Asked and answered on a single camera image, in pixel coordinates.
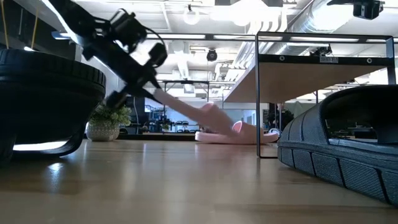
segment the white plant pot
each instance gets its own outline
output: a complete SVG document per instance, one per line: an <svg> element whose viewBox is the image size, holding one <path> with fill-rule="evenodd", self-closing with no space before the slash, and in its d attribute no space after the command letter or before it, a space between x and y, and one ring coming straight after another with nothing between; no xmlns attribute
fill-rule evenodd
<svg viewBox="0 0 398 224"><path fill-rule="evenodd" d="M87 127L87 138L92 141L113 141L119 136L119 125L94 124Z"/></svg>

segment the pink object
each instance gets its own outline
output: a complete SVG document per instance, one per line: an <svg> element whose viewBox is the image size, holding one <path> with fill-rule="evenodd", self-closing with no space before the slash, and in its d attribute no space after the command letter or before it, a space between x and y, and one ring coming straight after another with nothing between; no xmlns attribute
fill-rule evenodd
<svg viewBox="0 0 398 224"><path fill-rule="evenodd" d="M207 103L201 108L194 108L184 102L181 102L180 100L177 100L173 96L170 96L168 93L160 89L156 89L154 92L154 97L161 103L168 105L173 110L184 114L202 126L210 128L217 133L228 136L237 135L237 132L231 129L233 125L231 118L229 118L224 111L220 110L213 103Z"/></svg>
<svg viewBox="0 0 398 224"><path fill-rule="evenodd" d="M218 133L196 133L197 141L222 144L255 144L257 142L255 126L242 121L233 125L231 118L213 103L207 103L201 108L194 108L160 89L156 89L153 96L173 110ZM274 142L278 140L278 137L277 133L265 134L261 138L261 143Z"/></svg>
<svg viewBox="0 0 398 224"><path fill-rule="evenodd" d="M256 144L256 127L242 121L238 121L232 127L233 131L237 132L237 136L227 136L224 134L211 134L197 132L195 139L201 142L221 143L221 144ZM278 140L277 133L264 134L261 137L261 144L270 143Z"/></svg>

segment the desk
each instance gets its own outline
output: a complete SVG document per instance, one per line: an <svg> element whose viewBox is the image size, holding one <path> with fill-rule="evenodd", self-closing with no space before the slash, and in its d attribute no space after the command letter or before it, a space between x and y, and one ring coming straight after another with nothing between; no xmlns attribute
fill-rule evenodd
<svg viewBox="0 0 398 224"><path fill-rule="evenodd" d="M84 141L0 169L2 223L396 223L398 210L281 164L255 146ZM276 155L266 146L263 154Z"/></svg>

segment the wooden shelf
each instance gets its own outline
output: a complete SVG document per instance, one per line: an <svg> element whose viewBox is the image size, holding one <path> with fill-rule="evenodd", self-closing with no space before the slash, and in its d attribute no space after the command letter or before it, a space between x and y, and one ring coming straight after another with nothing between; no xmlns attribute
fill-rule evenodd
<svg viewBox="0 0 398 224"><path fill-rule="evenodd" d="M385 61L373 58L375 63L366 64L367 58L339 58L341 63L316 63L305 56L260 55L260 102L280 103L323 88L352 80L361 75L386 68ZM225 102L256 102L256 68L254 63L246 70L226 96Z"/></svg>

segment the green plant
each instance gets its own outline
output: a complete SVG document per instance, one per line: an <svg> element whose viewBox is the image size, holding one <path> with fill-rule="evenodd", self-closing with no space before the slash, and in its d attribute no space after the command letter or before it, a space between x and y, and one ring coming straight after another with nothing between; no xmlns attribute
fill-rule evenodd
<svg viewBox="0 0 398 224"><path fill-rule="evenodd" d="M162 124L162 129L169 130L170 126L169 124Z"/></svg>
<svg viewBox="0 0 398 224"><path fill-rule="evenodd" d="M105 125L130 125L131 109L123 106L120 109L108 108L104 103L100 103L90 117L90 124Z"/></svg>

